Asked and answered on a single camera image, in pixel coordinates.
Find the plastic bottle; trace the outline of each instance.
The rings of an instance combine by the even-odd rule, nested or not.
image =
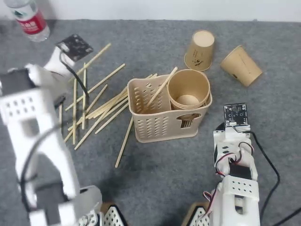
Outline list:
[[[24,33],[31,41],[44,41],[49,37],[49,27],[35,0],[4,0]]]

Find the circuit board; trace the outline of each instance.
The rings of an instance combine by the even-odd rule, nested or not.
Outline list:
[[[74,62],[84,58],[93,52],[93,48],[89,46],[78,34],[73,34],[68,38],[56,44]]]
[[[224,105],[225,127],[248,125],[246,103]]]

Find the plastic basket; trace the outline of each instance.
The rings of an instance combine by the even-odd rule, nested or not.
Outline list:
[[[167,76],[132,79],[127,84],[129,110],[133,115],[136,138],[141,143],[195,136],[198,133],[198,126],[212,103],[210,94],[206,103],[200,108],[171,110],[167,87],[165,87],[144,111],[144,107]]]

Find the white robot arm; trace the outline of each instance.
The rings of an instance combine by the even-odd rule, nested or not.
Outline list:
[[[225,123],[214,131],[214,167],[222,177],[205,212],[198,207],[189,226],[259,226],[258,173],[246,104],[224,106]]]
[[[57,44],[44,68],[27,65],[0,76],[0,113],[15,152],[19,188],[32,226],[78,225],[88,214],[93,218],[90,225],[102,225],[102,216],[98,218],[95,211],[102,204],[100,190],[96,186],[80,189],[62,134],[53,129],[58,124],[54,102],[65,93],[71,78],[64,63],[72,68],[91,51],[79,36],[72,35]],[[58,169],[59,183],[36,187],[39,154],[46,155]]]

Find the tipped paper cup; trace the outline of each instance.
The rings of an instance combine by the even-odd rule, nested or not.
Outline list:
[[[242,46],[237,46],[223,59],[221,68],[246,87],[262,74],[262,70]]]
[[[210,83],[204,73],[186,69],[171,77],[167,91],[174,109],[191,110],[206,102],[210,94]]]
[[[190,69],[205,71],[212,63],[214,36],[211,32],[201,30],[194,33],[192,41],[184,56],[184,62]]]

